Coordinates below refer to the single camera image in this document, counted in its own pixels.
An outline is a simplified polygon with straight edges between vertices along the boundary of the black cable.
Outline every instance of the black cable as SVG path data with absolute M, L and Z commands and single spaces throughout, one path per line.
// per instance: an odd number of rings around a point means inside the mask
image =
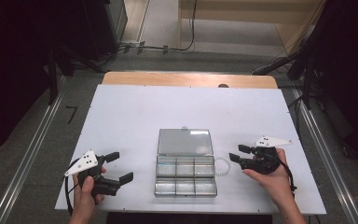
M 301 89 L 301 90 L 304 89 L 303 86 L 278 86 L 278 89 L 286 89 L 286 88 L 288 88 L 288 89 Z
M 300 108 L 301 108 L 301 100 L 297 101 L 297 103 L 296 103 L 295 113 L 296 113 L 296 131 L 298 134 L 298 140 L 300 141 L 300 143 L 302 145 L 302 137 L 301 137 L 301 132 L 300 132 L 300 119 L 298 117 Z
M 194 44 L 194 37 L 195 37 L 194 20 L 196 19 L 197 2 L 198 2 L 198 0 L 196 0 L 194 2 L 193 15 L 192 15 L 191 25 L 190 25 L 192 38 L 191 38 L 190 45 L 188 45 L 187 48 L 185 48 L 185 49 L 177 49 L 177 48 L 162 48 L 162 47 L 155 47 L 155 46 L 136 46 L 136 47 L 130 47 L 129 49 L 159 49 L 159 50 L 173 50 L 173 51 L 187 51 L 188 49 L 190 49 L 191 46 L 193 46 L 193 44 Z
M 299 96 L 297 97 L 290 105 L 288 105 L 287 107 L 290 108 L 293 104 L 297 103 L 298 101 L 302 100 L 303 96 Z
M 321 1 L 321 2 L 319 3 L 318 7 L 315 9 L 315 11 L 313 11 L 313 14 L 312 14 L 312 16 L 310 17 L 310 20 L 308 21 L 308 24 L 307 24 L 306 27 L 310 27 L 310 23 L 312 22 L 313 17 L 316 15 L 316 12 L 319 10 L 319 7 L 322 5 L 322 3 L 323 3 L 323 1 Z M 299 37 L 293 44 L 289 45 L 289 46 L 286 47 L 284 50 L 282 50 L 279 54 L 277 54 L 274 58 L 272 58 L 271 60 L 269 60 L 269 62 L 267 63 L 267 65 L 255 69 L 254 71 L 252 71 L 251 74 L 253 74 L 255 71 L 260 70 L 261 68 L 265 68 L 265 67 L 268 67 L 268 66 L 272 65 L 272 63 L 271 63 L 272 61 L 276 60 L 276 58 L 278 58 L 278 56 L 280 56 L 282 53 L 284 53 L 284 52 L 287 51 L 289 48 L 291 48 L 291 47 L 294 46 L 296 43 L 298 43 L 307 33 L 308 33 L 308 31 L 305 32 L 301 37 Z
M 274 60 L 274 62 L 273 63 L 276 63 L 279 59 L 281 59 L 282 57 L 280 57 L 280 58 L 276 58 L 275 60 Z M 279 71 L 278 70 L 278 68 L 277 69 L 275 69 L 275 71 L 277 72 L 277 73 L 279 73 L 279 74 L 283 74 L 284 72 L 281 72 L 281 71 Z
M 76 159 L 74 161 L 71 162 L 71 164 L 68 167 L 68 170 L 78 161 L 79 159 Z M 68 212 L 69 215 L 72 215 L 72 213 L 74 212 L 74 208 L 71 205 L 71 199 L 69 198 L 69 190 L 68 190 L 68 176 L 65 177 L 65 198 L 66 198 L 66 204 L 68 206 Z
M 130 46 L 128 48 L 128 45 L 120 45 L 121 47 L 124 47 L 124 48 L 121 48 L 116 53 L 110 55 L 109 58 L 105 62 L 99 64 L 98 66 L 101 67 L 101 66 L 106 65 L 110 60 L 112 60 L 112 58 L 114 56 L 118 55 L 119 53 L 124 53 L 124 52 L 126 52 L 126 50 L 130 50 L 130 49 L 158 49 L 158 50 L 172 50 L 172 51 L 179 51 L 179 52 L 187 51 L 188 49 L 191 48 L 191 46 L 194 45 L 194 38 L 195 38 L 194 20 L 196 19 L 197 1 L 198 0 L 196 0 L 195 3 L 194 3 L 193 15 L 192 15 L 191 24 L 190 24 L 190 30 L 191 30 L 192 38 L 191 38 L 190 45 L 187 48 L 185 48 L 185 49 L 176 49 L 176 48 L 162 48 L 162 47 L 155 47 L 155 46 Z
M 261 156 L 263 156 L 263 157 L 267 157 L 267 158 L 269 158 L 270 160 L 273 160 L 273 161 L 276 161 L 276 160 L 277 160 L 277 158 L 272 157 L 272 156 L 270 156 L 269 154 L 260 153 L 260 154 L 258 154 L 258 155 L 261 155 Z M 294 183 L 295 181 L 294 181 L 294 179 L 293 179 L 293 174 L 292 174 L 292 172 L 290 171 L 289 167 L 288 167 L 283 161 L 281 161 L 281 159 L 278 158 L 278 161 L 279 161 L 279 163 L 283 166 L 283 168 L 284 168 L 284 170 L 286 171 L 286 173 L 289 175 L 289 179 L 290 179 L 290 190 L 291 190 L 292 192 L 295 192 L 295 190 L 297 189 L 297 187 L 295 186 L 295 183 Z
M 72 192 L 72 190 L 74 190 L 74 188 L 77 187 L 77 185 L 79 185 L 79 184 L 74 185 L 74 187 L 71 188 L 71 189 L 68 191 L 68 194 L 69 194 L 70 192 Z
M 315 217 L 316 217 L 316 220 L 318 221 L 318 223 L 321 224 L 322 222 L 321 222 L 321 220 L 319 219 L 319 217 L 318 217 L 317 215 L 315 215 Z

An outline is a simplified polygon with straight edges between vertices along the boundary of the white tabletop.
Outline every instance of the white tabletop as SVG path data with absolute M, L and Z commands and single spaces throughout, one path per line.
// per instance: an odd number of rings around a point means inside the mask
M 120 152 L 106 163 L 106 178 L 133 172 L 133 181 L 116 197 L 106 196 L 106 211 L 275 214 L 267 193 L 241 172 L 237 163 L 227 175 L 217 176 L 215 198 L 156 198 L 156 157 L 160 129 L 208 129 L 213 154 L 229 161 L 238 145 L 252 146 L 263 135 L 292 140 L 284 146 L 293 173 L 296 202 L 303 214 L 325 214 L 295 126 L 280 90 L 100 85 L 95 92 L 72 161 L 93 149 L 97 155 Z M 216 171 L 227 164 L 216 161 Z M 64 190 L 56 209 L 66 209 Z

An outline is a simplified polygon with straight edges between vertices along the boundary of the clear plastic box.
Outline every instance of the clear plastic box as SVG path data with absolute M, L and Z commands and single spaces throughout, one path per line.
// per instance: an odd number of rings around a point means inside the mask
M 157 197 L 215 197 L 214 158 L 208 130 L 161 129 L 156 164 Z

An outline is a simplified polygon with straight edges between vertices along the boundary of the metal frame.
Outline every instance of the metal frame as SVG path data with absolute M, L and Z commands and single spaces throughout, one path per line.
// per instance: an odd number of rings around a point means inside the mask
M 25 155 L 23 156 L 16 173 L 8 184 L 8 187 L 4 192 L 4 196 L 1 199 L 0 223 L 5 223 L 7 221 L 8 215 L 10 214 L 10 211 L 20 194 L 22 185 L 24 184 L 25 179 L 34 163 L 34 159 L 39 151 L 40 146 L 43 143 L 43 140 L 46 136 L 46 133 L 48 132 L 48 128 L 50 127 L 52 120 L 54 119 L 57 109 L 60 106 L 65 86 L 66 77 L 62 76 L 60 81 L 60 93 L 58 94 L 58 97 L 54 103 L 48 106 L 48 109 L 42 118 L 36 133 L 34 134 L 34 138 L 31 141 L 31 144 L 28 146 L 28 149 L 25 152 Z
M 293 90 L 293 94 L 296 98 L 300 97 L 301 91 Z M 330 153 L 329 146 L 326 144 L 323 134 L 313 116 L 312 110 L 308 110 L 304 104 L 301 104 L 301 113 L 307 123 L 310 134 L 313 138 L 313 141 L 315 142 L 316 148 L 319 152 L 319 155 L 321 156 L 322 162 L 324 163 L 326 172 L 330 177 L 348 221 L 353 224 L 358 224 L 358 208 L 356 203 L 351 196 L 351 193 L 345 183 L 344 178 L 341 175 L 341 172 L 338 170 L 336 162 Z

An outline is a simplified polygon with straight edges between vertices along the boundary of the hand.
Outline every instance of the hand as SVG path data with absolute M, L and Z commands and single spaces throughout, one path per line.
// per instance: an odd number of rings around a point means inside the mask
M 279 159 L 287 165 L 284 150 L 277 148 Z M 306 223 L 302 217 L 292 191 L 290 190 L 289 175 L 283 166 L 279 166 L 273 173 L 269 175 L 261 175 L 250 169 L 244 169 L 244 174 L 250 176 L 257 181 L 269 194 L 272 201 L 278 206 L 285 224 Z
M 284 150 L 277 148 L 277 153 L 279 159 L 287 164 Z M 251 169 L 244 169 L 242 172 L 266 189 L 273 202 L 284 201 L 287 197 L 293 198 L 292 191 L 290 190 L 289 175 L 283 166 L 280 165 L 277 170 L 269 175 L 262 175 Z
M 101 169 L 102 173 L 106 172 L 105 168 Z M 73 175 L 74 186 L 78 184 L 77 175 Z M 104 196 L 97 194 L 94 198 L 91 196 L 91 191 L 94 188 L 94 178 L 87 176 L 83 183 L 83 188 L 77 185 L 74 189 L 74 212 L 70 223 L 90 223 L 95 213 L 95 204 L 101 203 Z

